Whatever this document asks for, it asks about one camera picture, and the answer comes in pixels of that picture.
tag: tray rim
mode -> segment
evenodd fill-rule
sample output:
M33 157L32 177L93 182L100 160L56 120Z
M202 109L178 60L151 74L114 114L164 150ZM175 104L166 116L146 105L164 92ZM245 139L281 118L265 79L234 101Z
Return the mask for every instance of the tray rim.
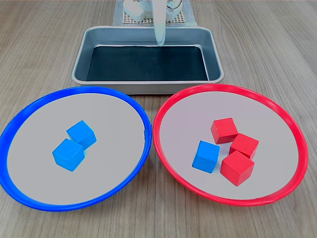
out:
M140 115L143 124L144 124L144 133L145 133L145 145L143 149L143 153L140 157L138 164L135 166L134 170L127 175L127 177L118 184L115 188L108 191L107 193L96 197L94 199L75 203L75 204L67 204L67 205L55 205L55 204L47 204L43 202L36 201L24 193L22 193L13 183L8 173L7 168L7 156L10 149L10 145L22 126L22 124L31 116L35 111L40 109L41 107L45 106L46 104L53 102L55 100L77 95L77 94L85 94L85 93L96 93L96 94L104 94L113 97L117 97L121 100L127 102L130 106L134 108L134 110ZM63 211L71 211L77 210L85 207L89 207L95 205L119 192L123 189L128 183L139 173L141 168L143 167L144 163L146 162L150 148L152 146L152 125L150 120L141 107L133 98L129 97L128 95L121 93L117 90L105 88L105 87L98 87L98 86L78 86L78 87L71 87L65 88L62 90L58 90L47 94L38 100L32 102L31 104L27 105L24 109L22 109L6 126L2 135L0 136L0 184L2 185L3 189L17 202L28 206L30 208L34 208L37 210L42 211L49 211L49 212L63 212Z
M180 100L194 95L198 93L204 93L204 92L211 92L211 91L218 91L218 92L228 92L228 93L235 93L238 95L242 95L245 97L248 97L250 99L256 100L265 106L272 109L275 113L277 113L288 125L288 127L291 129L298 148L299 152L299 161L297 165L297 169L293 175L293 177L290 179L290 181L278 190L275 193L269 194L264 197L255 198L255 199L246 199L246 200L240 200L240 199L229 199L229 198L223 198L219 196L212 195L210 193L207 193L203 190L200 190L199 188L193 186L189 182L187 182L182 176L180 176L173 167L169 164L168 160L166 159L161 144L160 144L160 126L162 119L164 118L164 115L167 113L167 111L177 102ZM182 185L184 185L186 188L191 190L192 192L207 198L209 200L219 202L226 205L232 205L232 206L261 206L261 205L268 205L272 204L287 195L289 195L291 192L293 192L299 184L304 179L304 176L306 174L307 168L308 168L308 162L309 162L309 152L308 152L308 146L304 137L304 134L302 133L301 129L295 122L295 120L277 103L272 101L271 99L265 97L264 95L261 95L255 91L229 85L229 84L205 84L205 85L198 85L193 86L187 89L184 89L173 96L171 96L160 108L158 111L154 123L153 123L153 141L154 141L154 147L156 149L156 152L158 154L158 157L160 158L161 162L165 166L165 168L170 172L170 174Z

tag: wood grain surface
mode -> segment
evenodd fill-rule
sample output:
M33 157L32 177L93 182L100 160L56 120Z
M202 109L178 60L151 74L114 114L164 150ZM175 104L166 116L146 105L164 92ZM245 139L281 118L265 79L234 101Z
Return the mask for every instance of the wood grain surface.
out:
M83 32L111 25L114 1L0 1L0 131L34 100L76 86L71 71ZM30 209L0 188L0 238L317 237L317 2L192 2L213 31L222 83L257 91L301 127L310 162L301 185L263 207L231 207L197 196L164 168L152 147L122 191L86 209ZM134 96L153 122L167 96Z

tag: blue plate rim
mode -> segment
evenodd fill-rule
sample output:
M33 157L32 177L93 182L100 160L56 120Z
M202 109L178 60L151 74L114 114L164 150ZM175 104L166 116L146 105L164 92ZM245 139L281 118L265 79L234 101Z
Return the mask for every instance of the blue plate rim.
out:
M22 124L39 108L45 106L46 104L53 102L55 100L76 95L76 94L84 94L84 93L98 93L98 94L105 94L117 97L119 99L124 100L128 104L130 104L140 115L144 128L145 128L145 145L144 150L141 155L140 161L134 168L134 170L127 176L127 178L122 181L118 186L116 186L111 191L97 197L91 199L89 201L76 203L76 204L69 204L69 205L55 205L55 204L47 204L43 202L38 202L25 194L23 194L13 183L10 178L8 169L7 169L7 156L9 153L9 149L11 143L22 126ZM129 97L128 95L121 93L117 90L100 87L100 86L78 86L78 87L71 87L62 90L58 90L52 92L48 95L45 95L38 100L32 102L28 106L26 106L23 110L21 110L6 126L4 129L1 137L0 137L0 184L4 188L4 190L16 201L19 203L42 211L49 211L49 212L63 212L63 211L71 211L82 209L85 207L89 207L95 205L119 192L123 189L141 170L144 163L146 162L147 157L150 153L150 148L152 145L152 126L150 120L145 112L145 110L138 104L133 98Z

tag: stainless steel tray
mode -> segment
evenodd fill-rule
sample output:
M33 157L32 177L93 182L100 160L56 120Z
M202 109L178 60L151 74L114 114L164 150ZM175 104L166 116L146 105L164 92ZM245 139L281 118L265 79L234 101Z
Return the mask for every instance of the stainless steel tray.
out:
M153 27L97 26L87 29L72 72L72 80L80 85L105 86L128 95L174 94L199 84L217 83L223 79L223 69L212 33L204 27L167 27L165 45L196 46L202 52L207 81L87 81L95 47L157 46Z

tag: toy block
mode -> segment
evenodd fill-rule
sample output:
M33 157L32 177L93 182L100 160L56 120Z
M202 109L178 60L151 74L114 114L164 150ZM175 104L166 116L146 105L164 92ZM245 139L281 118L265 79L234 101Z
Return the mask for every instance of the toy block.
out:
M239 186L251 176L253 167L252 160L239 151L234 151L222 161L220 173L234 185Z
M211 132L216 144L232 142L238 134L238 130L232 118L214 120Z
M201 140L192 166L211 174L218 162L219 153L219 146Z
M83 120L68 129L67 133L73 141L83 146L84 150L97 141L94 131Z
M73 172L84 160L84 148L76 142L65 139L54 151L57 165Z
M253 159L258 144L259 141L239 133L230 146L229 154L233 153L234 151L239 151L249 159Z

